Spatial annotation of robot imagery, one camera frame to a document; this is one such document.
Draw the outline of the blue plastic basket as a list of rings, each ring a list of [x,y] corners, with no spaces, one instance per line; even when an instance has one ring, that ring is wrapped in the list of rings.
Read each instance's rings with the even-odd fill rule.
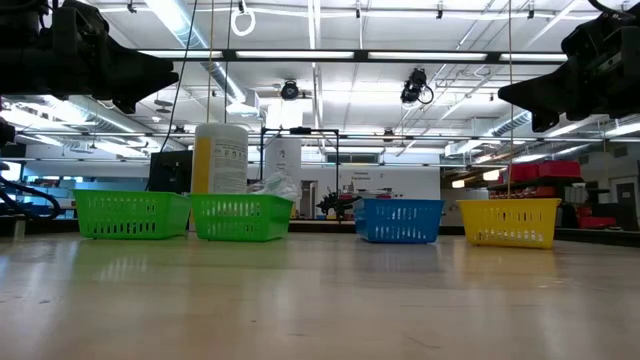
[[[356,233],[370,243],[435,243],[443,206],[442,200],[360,199],[353,204]]]

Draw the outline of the yellow plastic basket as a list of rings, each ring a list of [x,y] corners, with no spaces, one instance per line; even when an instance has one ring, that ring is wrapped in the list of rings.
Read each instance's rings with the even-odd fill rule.
[[[561,200],[458,200],[468,243],[476,246],[551,249]]]

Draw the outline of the dark door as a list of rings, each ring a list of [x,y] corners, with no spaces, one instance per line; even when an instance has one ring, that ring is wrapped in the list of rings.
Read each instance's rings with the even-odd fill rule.
[[[640,231],[636,211],[635,185],[632,182],[616,185],[616,197],[620,208],[620,225],[626,231]]]

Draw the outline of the small red storage bin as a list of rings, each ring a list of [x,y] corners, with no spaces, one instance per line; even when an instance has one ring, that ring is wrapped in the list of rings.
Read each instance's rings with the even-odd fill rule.
[[[617,225],[617,221],[613,217],[594,216],[579,217],[577,223],[580,229],[605,229]]]

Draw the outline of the white wipes canister yellow label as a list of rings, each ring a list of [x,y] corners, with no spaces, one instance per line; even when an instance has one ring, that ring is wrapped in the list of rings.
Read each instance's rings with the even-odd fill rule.
[[[243,194],[247,190],[248,131],[204,123],[195,129],[190,195]]]

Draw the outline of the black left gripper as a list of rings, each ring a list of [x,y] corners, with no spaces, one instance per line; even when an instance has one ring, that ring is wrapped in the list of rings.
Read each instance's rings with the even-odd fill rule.
[[[80,0],[64,0],[53,12],[51,30],[60,68],[54,71],[50,92],[57,98],[107,98],[109,89],[113,104],[132,114],[139,101],[179,80],[172,61],[107,40],[107,21],[96,7]]]

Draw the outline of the black monitor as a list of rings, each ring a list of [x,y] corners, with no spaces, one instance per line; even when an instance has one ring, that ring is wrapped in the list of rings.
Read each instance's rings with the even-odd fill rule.
[[[147,190],[152,192],[191,192],[193,152],[158,152],[151,156]]]

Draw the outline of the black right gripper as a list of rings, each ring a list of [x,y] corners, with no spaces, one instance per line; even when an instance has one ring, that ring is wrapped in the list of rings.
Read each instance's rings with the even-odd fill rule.
[[[570,63],[571,102],[534,99],[532,131],[556,126],[560,115],[582,120],[591,115],[622,118],[640,114],[640,12],[603,12],[577,26],[563,41]],[[562,69],[504,86],[502,100],[559,89],[567,79]]]

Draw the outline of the large red storage bins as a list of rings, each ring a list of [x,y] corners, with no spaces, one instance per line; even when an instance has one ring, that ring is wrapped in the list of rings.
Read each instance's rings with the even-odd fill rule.
[[[527,182],[547,178],[580,178],[581,167],[576,161],[550,160],[541,163],[515,164],[512,182]]]

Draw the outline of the clear plastic wrapper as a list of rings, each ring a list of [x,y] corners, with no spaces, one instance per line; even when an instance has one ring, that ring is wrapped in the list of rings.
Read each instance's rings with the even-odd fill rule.
[[[301,198],[300,185],[283,172],[275,172],[267,178],[249,185],[247,192],[254,195],[274,195],[289,201],[297,201]]]

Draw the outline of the green plastic basket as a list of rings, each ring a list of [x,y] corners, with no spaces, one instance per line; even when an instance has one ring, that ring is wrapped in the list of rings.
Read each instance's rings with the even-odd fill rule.
[[[200,239],[267,242],[288,234],[294,203],[264,194],[192,194],[195,229]]]
[[[74,190],[80,233],[94,239],[183,235],[191,199],[171,192]]]

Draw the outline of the black overhead frame bar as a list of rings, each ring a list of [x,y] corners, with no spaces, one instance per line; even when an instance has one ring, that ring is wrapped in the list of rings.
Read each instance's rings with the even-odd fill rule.
[[[397,62],[446,64],[561,64],[562,53],[544,52],[466,52],[466,51],[390,51],[390,50],[179,50],[141,49],[147,55],[178,61],[204,61],[212,58],[228,62]]]

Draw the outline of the black background rig frame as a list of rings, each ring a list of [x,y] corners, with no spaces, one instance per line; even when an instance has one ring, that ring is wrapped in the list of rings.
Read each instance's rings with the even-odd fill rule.
[[[266,147],[276,138],[286,138],[286,139],[299,139],[302,143],[303,140],[325,140],[327,136],[333,136],[335,141],[333,142],[334,148],[336,151],[340,150],[339,140],[340,140],[340,132],[337,129],[314,129],[310,127],[293,127],[293,128],[267,128],[262,127],[259,132],[259,164],[258,164],[258,179],[263,180],[264,178],[264,164],[265,164],[265,150]],[[304,196],[304,187],[303,187],[303,161],[301,155],[301,198],[297,201],[294,201],[294,205],[292,207],[291,218],[298,219],[300,215],[303,214],[304,208],[301,206],[300,201]]]

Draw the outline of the white poster pillar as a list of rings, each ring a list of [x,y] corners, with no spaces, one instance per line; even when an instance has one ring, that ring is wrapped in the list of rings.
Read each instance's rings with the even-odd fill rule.
[[[276,138],[265,150],[264,177],[280,172],[294,184],[301,184],[301,146],[299,139]]]

